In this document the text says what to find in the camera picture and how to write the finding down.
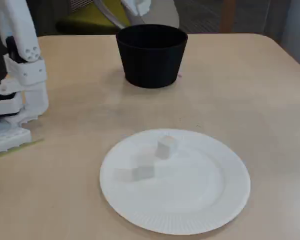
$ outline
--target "white paper plate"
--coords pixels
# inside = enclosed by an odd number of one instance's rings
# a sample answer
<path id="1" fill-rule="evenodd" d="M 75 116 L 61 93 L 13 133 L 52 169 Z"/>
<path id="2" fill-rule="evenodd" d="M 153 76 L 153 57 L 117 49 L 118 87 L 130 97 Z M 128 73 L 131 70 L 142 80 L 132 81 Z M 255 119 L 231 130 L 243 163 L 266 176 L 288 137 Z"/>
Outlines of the white paper plate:
<path id="1" fill-rule="evenodd" d="M 165 135 L 178 140 L 168 160 L 155 160 L 155 177 L 131 181 L 136 162 L 154 157 Z M 100 170 L 102 192 L 129 222 L 154 232 L 194 235 L 233 220 L 250 195 L 250 177 L 241 159 L 207 135 L 178 129 L 147 130 L 114 146 Z"/>

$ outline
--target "yellow-green chair seat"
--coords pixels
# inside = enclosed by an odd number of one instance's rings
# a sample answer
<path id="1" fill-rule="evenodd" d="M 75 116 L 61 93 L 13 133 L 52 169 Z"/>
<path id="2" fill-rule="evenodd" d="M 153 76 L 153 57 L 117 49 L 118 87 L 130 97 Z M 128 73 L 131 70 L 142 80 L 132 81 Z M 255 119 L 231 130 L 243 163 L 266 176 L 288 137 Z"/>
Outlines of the yellow-green chair seat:
<path id="1" fill-rule="evenodd" d="M 130 25 L 120 0 L 103 0 L 103 2 L 122 23 Z M 60 19 L 56 23 L 56 29 L 59 33 L 67 35 L 110 35 L 119 31 L 94 3 Z"/>

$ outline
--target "black plastic container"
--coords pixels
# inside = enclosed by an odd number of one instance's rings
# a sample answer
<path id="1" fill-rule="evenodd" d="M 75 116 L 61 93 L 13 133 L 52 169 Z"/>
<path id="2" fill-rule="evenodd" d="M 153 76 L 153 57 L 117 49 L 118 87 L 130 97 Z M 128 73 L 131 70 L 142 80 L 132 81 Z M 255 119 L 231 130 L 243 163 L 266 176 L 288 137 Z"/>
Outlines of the black plastic container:
<path id="1" fill-rule="evenodd" d="M 176 81 L 188 40 L 185 32 L 166 25 L 134 25 L 122 29 L 116 40 L 131 84 L 157 89 Z"/>

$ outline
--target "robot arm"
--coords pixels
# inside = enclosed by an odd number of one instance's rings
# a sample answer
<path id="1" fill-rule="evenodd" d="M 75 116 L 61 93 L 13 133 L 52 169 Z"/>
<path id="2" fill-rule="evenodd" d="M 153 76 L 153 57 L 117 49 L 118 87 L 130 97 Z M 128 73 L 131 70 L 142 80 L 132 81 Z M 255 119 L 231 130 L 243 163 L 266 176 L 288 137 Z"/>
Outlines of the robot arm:
<path id="1" fill-rule="evenodd" d="M 20 113 L 5 120 L 12 125 L 21 125 L 37 119 L 47 110 L 49 104 L 45 83 L 46 65 L 41 57 L 26 0 L 0 0 L 0 37 L 8 49 L 8 54 L 3 58 L 10 77 L 1 81 L 0 95 L 7 96 L 18 92 L 24 92 L 25 95 L 25 104 Z M 10 107 L 2 106 L 0 104 L 0 115 L 11 114 Z"/>
<path id="2" fill-rule="evenodd" d="M 102 14 L 109 19 L 115 26 L 119 29 L 124 29 L 126 26 L 120 22 L 115 15 L 107 8 L 103 0 L 93 0 L 97 8 L 102 12 Z M 150 11 L 150 6 L 152 0 L 121 0 L 124 9 L 126 10 L 128 19 L 129 15 L 132 16 L 143 16 Z"/>
<path id="3" fill-rule="evenodd" d="M 0 82 L 1 152 L 31 141 L 21 124 L 37 119 L 49 101 L 46 65 L 26 0 L 0 0 L 0 37 L 9 75 Z"/>
<path id="4" fill-rule="evenodd" d="M 6 47 L 11 36 L 22 59 L 38 60 L 41 51 L 26 0 L 0 0 L 0 37 Z"/>

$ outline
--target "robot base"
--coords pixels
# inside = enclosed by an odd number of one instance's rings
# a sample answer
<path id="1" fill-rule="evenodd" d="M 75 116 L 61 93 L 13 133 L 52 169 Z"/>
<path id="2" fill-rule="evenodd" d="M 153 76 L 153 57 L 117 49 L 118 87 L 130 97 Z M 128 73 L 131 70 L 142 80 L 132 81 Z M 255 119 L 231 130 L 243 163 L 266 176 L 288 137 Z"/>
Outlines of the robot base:
<path id="1" fill-rule="evenodd" d="M 0 152 L 32 141 L 31 132 L 21 127 L 9 128 L 9 124 L 0 123 Z"/>

